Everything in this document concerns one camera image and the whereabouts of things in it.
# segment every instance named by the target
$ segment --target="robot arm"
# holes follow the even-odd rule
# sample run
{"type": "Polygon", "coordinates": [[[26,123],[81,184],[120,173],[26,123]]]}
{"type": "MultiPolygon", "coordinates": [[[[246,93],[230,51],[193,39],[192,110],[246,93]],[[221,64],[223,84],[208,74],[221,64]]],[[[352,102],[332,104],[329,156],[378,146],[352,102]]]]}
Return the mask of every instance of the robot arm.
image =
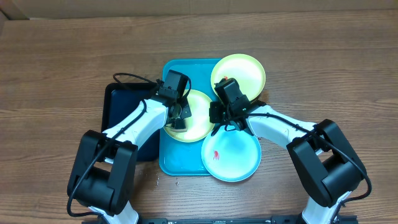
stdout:
{"type": "MultiPolygon", "coordinates": [[[[253,110],[252,113],[260,114],[274,114],[280,116],[294,124],[297,124],[309,131],[313,130],[313,126],[316,125],[312,122],[304,122],[293,119],[286,115],[276,112],[269,105],[260,106],[253,110]]],[[[257,137],[266,138],[280,147],[286,149],[286,145],[291,143],[293,139],[304,136],[306,133],[295,129],[294,127],[281,122],[276,118],[268,118],[265,116],[249,116],[246,119],[248,128],[253,135],[257,137]]]]}
{"type": "Polygon", "coordinates": [[[266,138],[287,149],[310,196],[302,221],[308,224],[330,223],[338,204],[358,187],[364,177],[357,167],[335,150],[329,159],[319,160],[319,154],[330,150],[324,142],[338,148],[366,173],[341,129],[328,119],[319,124],[299,121],[276,112],[261,101],[250,102],[233,78],[222,79],[215,90],[220,102],[210,105],[210,121],[232,124],[238,131],[266,138]]]}
{"type": "Polygon", "coordinates": [[[157,93],[144,100],[145,103],[140,102],[138,108],[115,127],[103,133],[86,132],[76,154],[68,195],[102,214],[108,223],[136,223],[138,215],[131,208],[129,199],[137,152],[148,137],[165,124],[173,127],[178,121],[175,129],[184,128],[183,119],[191,115],[186,96],[183,96],[188,81],[184,74],[170,70],[166,80],[158,86],[157,93]],[[189,113],[182,115],[182,110],[189,113]],[[111,172],[92,166],[96,161],[111,163],[111,172]]]}

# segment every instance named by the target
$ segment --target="small red item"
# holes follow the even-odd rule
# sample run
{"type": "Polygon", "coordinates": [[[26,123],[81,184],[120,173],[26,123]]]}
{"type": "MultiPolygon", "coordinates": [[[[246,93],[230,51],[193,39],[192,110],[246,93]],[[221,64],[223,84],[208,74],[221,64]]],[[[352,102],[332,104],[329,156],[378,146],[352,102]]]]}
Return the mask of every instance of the small red item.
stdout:
{"type": "Polygon", "coordinates": [[[220,159],[220,154],[217,151],[214,151],[214,157],[213,160],[219,160],[220,159]]]}

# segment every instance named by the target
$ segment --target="black tray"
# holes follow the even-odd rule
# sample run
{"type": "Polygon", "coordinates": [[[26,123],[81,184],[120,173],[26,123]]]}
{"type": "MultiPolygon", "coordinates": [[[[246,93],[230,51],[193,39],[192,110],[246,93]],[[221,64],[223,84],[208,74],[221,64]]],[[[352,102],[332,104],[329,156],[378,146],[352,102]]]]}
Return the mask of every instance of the black tray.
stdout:
{"type": "MultiPolygon", "coordinates": [[[[126,85],[134,91],[125,90],[117,83],[111,83],[106,87],[101,132],[112,128],[129,116],[138,107],[140,99],[156,86],[154,83],[126,83],[126,85]]],[[[137,161],[154,161],[159,157],[159,138],[160,131],[149,137],[138,151],[137,161]]]]}

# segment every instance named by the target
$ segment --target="wooden table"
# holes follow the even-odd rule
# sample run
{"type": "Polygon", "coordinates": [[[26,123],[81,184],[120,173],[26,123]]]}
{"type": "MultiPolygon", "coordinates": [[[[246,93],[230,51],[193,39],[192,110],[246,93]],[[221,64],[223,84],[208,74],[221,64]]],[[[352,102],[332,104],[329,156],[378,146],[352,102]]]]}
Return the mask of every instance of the wooden table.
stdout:
{"type": "MultiPolygon", "coordinates": [[[[173,58],[238,52],[264,65],[263,100],[297,119],[336,121],[364,162],[373,193],[341,214],[397,223],[398,11],[7,21],[0,36],[0,222],[79,223],[65,210],[67,182],[82,134],[100,130],[113,73],[155,80],[173,58]]],[[[168,176],[157,161],[139,164],[132,205],[143,217],[300,213],[308,196],[288,153],[261,145],[257,172],[235,184],[168,176]]],[[[362,183],[353,195],[365,190],[362,183]]],[[[73,210],[86,208],[74,203],[73,210]]]]}

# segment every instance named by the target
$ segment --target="blue tray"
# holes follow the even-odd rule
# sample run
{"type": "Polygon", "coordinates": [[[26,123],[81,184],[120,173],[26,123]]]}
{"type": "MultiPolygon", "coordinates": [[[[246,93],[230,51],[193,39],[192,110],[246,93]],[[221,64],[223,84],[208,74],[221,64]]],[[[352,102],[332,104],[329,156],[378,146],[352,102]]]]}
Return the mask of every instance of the blue tray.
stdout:
{"type": "MultiPolygon", "coordinates": [[[[217,95],[211,88],[210,76],[214,66],[221,59],[176,59],[163,68],[162,79],[172,69],[188,75],[192,89],[208,95],[212,101],[217,95]]],[[[204,139],[185,143],[171,138],[162,128],[160,130],[159,165],[168,175],[209,175],[201,161],[201,145],[204,139]]]]}

